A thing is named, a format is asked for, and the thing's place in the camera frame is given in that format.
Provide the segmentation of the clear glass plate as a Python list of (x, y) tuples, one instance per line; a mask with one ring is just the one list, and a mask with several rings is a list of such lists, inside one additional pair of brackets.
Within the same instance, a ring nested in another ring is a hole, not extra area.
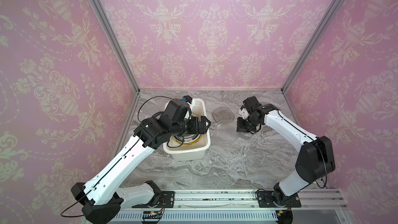
[(233, 112), (228, 107), (225, 106), (216, 108), (212, 112), (212, 117), (216, 123), (220, 124), (231, 123), (235, 119)]

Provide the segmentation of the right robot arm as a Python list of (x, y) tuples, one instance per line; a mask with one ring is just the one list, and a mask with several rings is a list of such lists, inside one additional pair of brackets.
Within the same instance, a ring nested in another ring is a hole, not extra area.
[(317, 180), (335, 171), (335, 159), (331, 140), (312, 134), (286, 117), (273, 104), (262, 105), (255, 96), (243, 101), (237, 118), (237, 132), (258, 133), (263, 126), (277, 131), (297, 151), (294, 171), (274, 186), (276, 205), (286, 206), (297, 193)]

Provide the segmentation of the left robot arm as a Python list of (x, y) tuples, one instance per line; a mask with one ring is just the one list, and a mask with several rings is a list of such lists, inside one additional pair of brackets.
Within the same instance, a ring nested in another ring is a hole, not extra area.
[(159, 207), (154, 219), (160, 219), (165, 208), (162, 191), (152, 180), (142, 185), (121, 188), (133, 170), (161, 145), (174, 136), (209, 137), (211, 122), (203, 100), (183, 96), (172, 99), (165, 110), (140, 121), (127, 144), (97, 175), (86, 183), (76, 183), (71, 192), (83, 217), (93, 224), (107, 224), (126, 208)]

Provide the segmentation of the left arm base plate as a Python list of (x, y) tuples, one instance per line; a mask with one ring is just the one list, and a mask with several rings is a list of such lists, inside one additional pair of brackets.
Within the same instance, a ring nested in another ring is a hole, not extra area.
[(173, 208), (174, 207), (175, 192), (162, 191), (156, 193), (154, 197), (147, 204), (139, 204), (132, 208)]

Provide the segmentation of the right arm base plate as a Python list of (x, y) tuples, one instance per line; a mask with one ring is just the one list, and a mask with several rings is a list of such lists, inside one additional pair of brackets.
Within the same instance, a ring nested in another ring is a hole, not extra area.
[(254, 196), (260, 208), (299, 208), (302, 207), (298, 194), (286, 197), (279, 191), (258, 189)]

